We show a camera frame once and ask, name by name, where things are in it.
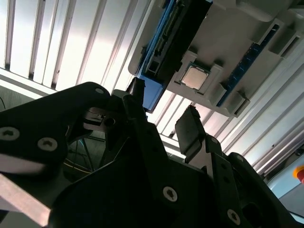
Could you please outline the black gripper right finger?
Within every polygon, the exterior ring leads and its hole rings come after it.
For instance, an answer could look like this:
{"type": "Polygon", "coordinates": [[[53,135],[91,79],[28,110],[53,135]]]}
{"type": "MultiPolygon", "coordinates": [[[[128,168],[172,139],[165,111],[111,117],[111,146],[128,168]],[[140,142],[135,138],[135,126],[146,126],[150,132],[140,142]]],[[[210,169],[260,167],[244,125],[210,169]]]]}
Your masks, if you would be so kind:
{"type": "Polygon", "coordinates": [[[175,124],[185,162],[199,170],[198,222],[202,228],[290,228],[292,216],[240,154],[225,155],[207,134],[194,106],[175,124]]]}

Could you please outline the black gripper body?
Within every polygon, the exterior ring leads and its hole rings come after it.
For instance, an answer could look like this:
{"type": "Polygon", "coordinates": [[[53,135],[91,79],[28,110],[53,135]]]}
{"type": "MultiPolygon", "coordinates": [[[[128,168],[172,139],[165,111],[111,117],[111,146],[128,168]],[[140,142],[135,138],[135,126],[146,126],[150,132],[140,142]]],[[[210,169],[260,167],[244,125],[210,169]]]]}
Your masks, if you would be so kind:
{"type": "Polygon", "coordinates": [[[203,228],[226,224],[216,196],[225,158],[207,153],[202,169],[166,152],[130,153],[67,187],[52,228],[203,228]]]}

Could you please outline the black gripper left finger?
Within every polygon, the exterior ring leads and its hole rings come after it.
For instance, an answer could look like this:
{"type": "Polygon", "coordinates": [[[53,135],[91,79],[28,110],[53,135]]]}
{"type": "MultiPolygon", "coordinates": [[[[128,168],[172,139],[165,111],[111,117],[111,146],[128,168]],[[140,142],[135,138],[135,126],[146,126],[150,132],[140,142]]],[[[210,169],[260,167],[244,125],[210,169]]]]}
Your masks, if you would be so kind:
{"type": "Polygon", "coordinates": [[[143,110],[145,82],[135,78],[112,94],[87,82],[0,114],[0,201],[51,204],[61,184],[54,178],[69,144],[92,131],[106,136],[105,162],[120,151],[165,152],[143,110]]]}

